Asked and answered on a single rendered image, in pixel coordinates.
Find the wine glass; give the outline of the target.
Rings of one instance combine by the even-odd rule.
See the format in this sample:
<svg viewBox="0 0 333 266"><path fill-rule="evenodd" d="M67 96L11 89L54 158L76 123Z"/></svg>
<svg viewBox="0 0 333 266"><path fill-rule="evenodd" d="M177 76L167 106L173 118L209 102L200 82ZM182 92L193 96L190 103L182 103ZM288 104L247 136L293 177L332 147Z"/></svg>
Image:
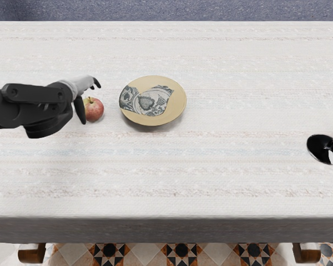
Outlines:
<svg viewBox="0 0 333 266"><path fill-rule="evenodd" d="M333 165L333 137L328 135L311 135L306 143L309 154L317 161Z"/></svg>

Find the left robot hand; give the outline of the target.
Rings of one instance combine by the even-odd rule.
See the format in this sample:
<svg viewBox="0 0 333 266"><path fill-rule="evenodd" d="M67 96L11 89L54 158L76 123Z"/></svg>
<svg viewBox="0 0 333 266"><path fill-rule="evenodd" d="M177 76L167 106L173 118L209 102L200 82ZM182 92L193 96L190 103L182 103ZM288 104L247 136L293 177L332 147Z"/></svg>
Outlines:
<svg viewBox="0 0 333 266"><path fill-rule="evenodd" d="M81 123L85 125L87 120L82 95L87 89L94 90L94 86L101 88L99 81L93 76L83 75L75 78L59 80L58 82L66 85L71 90L75 112Z"/></svg>

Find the red apple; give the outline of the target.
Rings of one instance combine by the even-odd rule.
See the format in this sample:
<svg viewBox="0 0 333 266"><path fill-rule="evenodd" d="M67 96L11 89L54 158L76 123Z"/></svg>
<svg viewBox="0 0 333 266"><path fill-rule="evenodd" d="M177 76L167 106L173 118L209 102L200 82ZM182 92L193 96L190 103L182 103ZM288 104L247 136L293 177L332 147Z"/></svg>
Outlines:
<svg viewBox="0 0 333 266"><path fill-rule="evenodd" d="M103 116L104 105L99 99L89 96L83 100L83 103L87 121L96 122Z"/></svg>

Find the tan plate with blue pattern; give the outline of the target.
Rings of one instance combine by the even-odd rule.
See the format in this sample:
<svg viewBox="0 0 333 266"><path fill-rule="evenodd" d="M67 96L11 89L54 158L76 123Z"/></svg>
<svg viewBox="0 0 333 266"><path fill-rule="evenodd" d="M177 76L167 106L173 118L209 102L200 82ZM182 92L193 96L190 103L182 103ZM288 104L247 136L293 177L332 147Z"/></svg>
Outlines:
<svg viewBox="0 0 333 266"><path fill-rule="evenodd" d="M123 115L143 126L160 126L174 121L183 113L186 102L186 93L180 84L158 75L131 81L119 97Z"/></svg>

